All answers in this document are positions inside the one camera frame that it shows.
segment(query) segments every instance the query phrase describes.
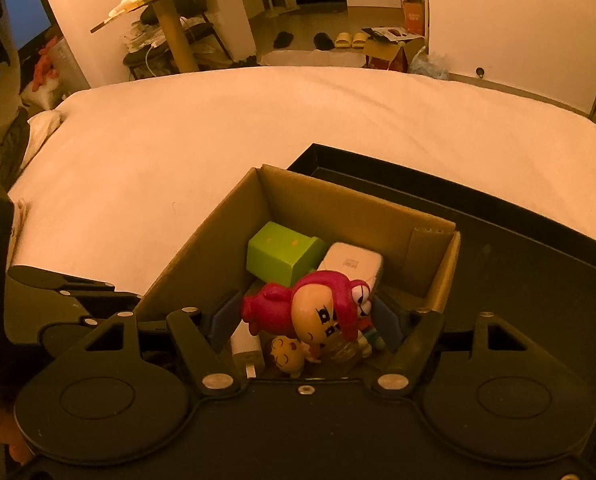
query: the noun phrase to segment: bed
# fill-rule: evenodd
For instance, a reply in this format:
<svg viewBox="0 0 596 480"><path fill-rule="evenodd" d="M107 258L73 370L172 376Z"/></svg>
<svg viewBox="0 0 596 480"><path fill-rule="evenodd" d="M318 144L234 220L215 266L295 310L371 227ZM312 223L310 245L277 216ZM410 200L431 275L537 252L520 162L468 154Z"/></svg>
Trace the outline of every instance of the bed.
<svg viewBox="0 0 596 480"><path fill-rule="evenodd" d="M9 192L13 263L144 294L247 173L312 143L424 171L596 239L596 125L423 76L263 67L79 92Z"/></svg>

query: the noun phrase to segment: floor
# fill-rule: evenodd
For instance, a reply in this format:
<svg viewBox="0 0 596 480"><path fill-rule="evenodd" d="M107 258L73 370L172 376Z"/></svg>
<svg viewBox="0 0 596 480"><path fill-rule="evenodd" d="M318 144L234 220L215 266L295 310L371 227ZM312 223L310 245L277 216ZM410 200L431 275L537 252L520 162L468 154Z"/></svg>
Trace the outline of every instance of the floor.
<svg viewBox="0 0 596 480"><path fill-rule="evenodd" d="M404 27L401 9L347 7L347 4L307 4L299 10L268 18L259 14L251 21L258 58L271 52L273 40L285 30L294 35L290 50L314 50L313 37L325 32L335 41L341 32L354 34L365 27Z"/></svg>

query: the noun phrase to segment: silver bolt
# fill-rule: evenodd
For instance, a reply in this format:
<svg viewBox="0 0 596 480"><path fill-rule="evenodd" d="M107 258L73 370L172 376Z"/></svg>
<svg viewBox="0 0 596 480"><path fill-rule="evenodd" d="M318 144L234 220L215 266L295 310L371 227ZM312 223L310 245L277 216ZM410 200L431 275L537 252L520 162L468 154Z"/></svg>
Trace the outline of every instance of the silver bolt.
<svg viewBox="0 0 596 480"><path fill-rule="evenodd" d="M385 374L378 378L378 384L383 390L404 390L409 386L409 379L400 374Z"/></svg>
<svg viewBox="0 0 596 480"><path fill-rule="evenodd" d="M203 378L203 384L210 390L226 390L233 384L233 377L228 374L209 374Z"/></svg>
<svg viewBox="0 0 596 480"><path fill-rule="evenodd" d="M316 393L316 389L313 386L305 384L303 386L298 386L298 393L300 395L313 395Z"/></svg>

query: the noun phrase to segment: wooden table leg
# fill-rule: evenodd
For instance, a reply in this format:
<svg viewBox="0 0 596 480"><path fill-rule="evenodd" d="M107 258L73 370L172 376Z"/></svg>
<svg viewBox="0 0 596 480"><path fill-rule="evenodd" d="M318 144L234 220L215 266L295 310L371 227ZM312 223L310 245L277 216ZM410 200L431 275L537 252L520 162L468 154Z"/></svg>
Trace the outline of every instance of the wooden table leg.
<svg viewBox="0 0 596 480"><path fill-rule="evenodd" d="M162 32L167 38L175 64L181 73L198 72L198 63L193 58L193 52L185 37L185 31L180 24L180 15L175 9L174 0L157 0L152 3L156 11Z"/></svg>

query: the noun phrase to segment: green box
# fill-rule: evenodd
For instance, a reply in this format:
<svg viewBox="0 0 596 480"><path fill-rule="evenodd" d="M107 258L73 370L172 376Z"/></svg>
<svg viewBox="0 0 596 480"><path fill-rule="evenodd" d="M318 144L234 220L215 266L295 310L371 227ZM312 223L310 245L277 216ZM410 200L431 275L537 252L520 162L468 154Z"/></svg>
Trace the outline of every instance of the green box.
<svg viewBox="0 0 596 480"><path fill-rule="evenodd" d="M267 222L247 247L247 270L265 283L293 286L318 269L327 245L316 237Z"/></svg>

